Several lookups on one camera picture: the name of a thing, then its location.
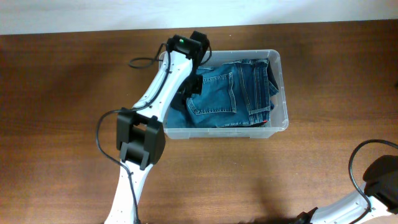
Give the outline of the black cloth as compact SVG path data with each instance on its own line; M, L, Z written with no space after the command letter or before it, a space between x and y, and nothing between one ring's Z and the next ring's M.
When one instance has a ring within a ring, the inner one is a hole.
M187 112L187 96L185 93L177 92L170 104L170 107L182 113Z

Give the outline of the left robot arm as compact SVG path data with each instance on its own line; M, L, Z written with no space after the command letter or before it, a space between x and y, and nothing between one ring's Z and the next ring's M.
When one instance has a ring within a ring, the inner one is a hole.
M144 182L165 148L163 121L170 106L183 106L201 94L197 68L211 58L210 41L198 31L189 38L175 35L160 46L165 55L147 91L131 108L114 110L118 185L106 223L140 223L138 203Z

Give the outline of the black shorts red waistband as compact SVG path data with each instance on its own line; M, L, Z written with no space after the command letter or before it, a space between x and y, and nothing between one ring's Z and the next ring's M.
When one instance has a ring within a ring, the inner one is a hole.
M266 109L264 114L264 122L268 123L271 120L271 111L275 107L273 102L271 102L271 98L278 94L279 87L268 59L261 60L259 72L259 77L262 78L260 81L262 93L261 103L262 107Z

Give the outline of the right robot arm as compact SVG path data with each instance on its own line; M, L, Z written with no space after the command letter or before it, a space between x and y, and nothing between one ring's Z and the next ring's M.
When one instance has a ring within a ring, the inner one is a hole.
M385 155L376 159L363 175L360 186L367 201L356 190L341 200L302 212L293 222L312 224L364 223L373 218L397 214L397 156Z

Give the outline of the dark blue jeans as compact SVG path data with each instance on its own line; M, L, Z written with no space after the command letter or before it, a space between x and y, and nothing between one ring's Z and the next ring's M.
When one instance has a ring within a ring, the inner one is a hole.
M262 59L242 59L219 67L199 67L203 77L200 95L187 98L187 112L170 108L170 128L244 128L265 124L261 103Z

